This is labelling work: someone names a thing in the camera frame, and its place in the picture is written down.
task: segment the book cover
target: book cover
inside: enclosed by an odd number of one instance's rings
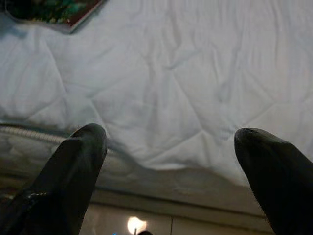
[[[18,21],[72,32],[104,0],[7,0],[5,11]]]

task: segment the white sheet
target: white sheet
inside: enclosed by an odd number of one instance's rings
[[[96,122],[144,167],[246,185],[240,127],[313,159],[312,13],[310,0],[111,0],[73,35],[0,15],[0,118]]]

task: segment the floor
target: floor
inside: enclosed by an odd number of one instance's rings
[[[90,205],[80,235],[133,235],[146,229],[153,235],[268,235],[225,228],[178,217]]]

